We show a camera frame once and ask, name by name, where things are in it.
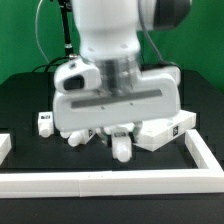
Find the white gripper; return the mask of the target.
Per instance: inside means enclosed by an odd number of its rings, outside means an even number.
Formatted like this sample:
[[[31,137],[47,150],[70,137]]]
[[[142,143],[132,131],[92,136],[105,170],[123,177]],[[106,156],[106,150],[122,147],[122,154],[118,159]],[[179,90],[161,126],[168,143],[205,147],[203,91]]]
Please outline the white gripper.
[[[180,69],[168,66],[138,72],[132,78],[131,92],[111,96],[96,90],[61,93],[57,89],[53,100],[55,127],[60,131],[97,128],[96,134],[107,146],[109,137],[103,128],[134,123],[137,139],[145,120],[167,118],[180,111]]]

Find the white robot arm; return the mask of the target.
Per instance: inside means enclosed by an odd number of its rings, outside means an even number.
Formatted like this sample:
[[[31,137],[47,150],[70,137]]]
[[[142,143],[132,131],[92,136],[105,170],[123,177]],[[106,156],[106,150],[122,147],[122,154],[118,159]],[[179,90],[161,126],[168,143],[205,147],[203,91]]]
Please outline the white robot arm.
[[[55,72],[55,127],[72,133],[176,115],[180,70],[142,71],[137,32],[175,28],[192,0],[72,0],[71,5],[80,55]]]

